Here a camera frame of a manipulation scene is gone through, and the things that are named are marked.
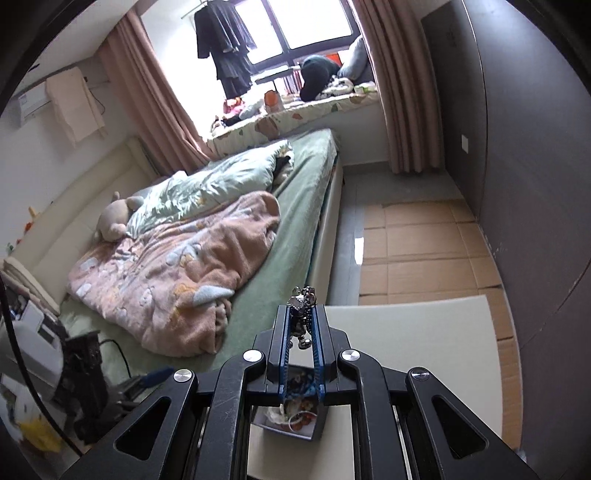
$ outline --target white headboard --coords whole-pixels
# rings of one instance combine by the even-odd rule
[[[35,219],[4,270],[54,310],[66,295],[67,275],[90,246],[96,222],[113,192],[126,198],[158,174],[132,137],[76,179]]]

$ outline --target cardboard sheet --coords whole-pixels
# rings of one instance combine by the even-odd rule
[[[468,205],[446,202],[365,209],[360,305],[416,303],[486,295],[498,341],[503,439],[521,442],[521,374],[501,277]]]

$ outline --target stuffed bear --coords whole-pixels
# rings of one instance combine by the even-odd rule
[[[99,222],[96,224],[94,241],[116,242],[123,238],[131,214],[143,204],[144,199],[142,197],[129,197],[120,200],[119,192],[115,192],[111,203],[100,214]]]

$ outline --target curtain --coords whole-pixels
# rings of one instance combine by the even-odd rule
[[[374,68],[394,173],[443,167],[436,84],[410,1],[349,0]]]
[[[135,10],[115,25],[99,57],[115,95],[162,173],[192,173],[217,160],[166,80]]]

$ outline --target white table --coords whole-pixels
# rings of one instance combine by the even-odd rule
[[[502,427],[501,369],[485,296],[425,303],[326,307],[331,327],[384,367],[429,369],[497,435]],[[293,348],[290,363],[311,366]],[[248,474],[261,480],[353,480],[350,408],[330,407],[322,438],[307,442],[251,426]]]

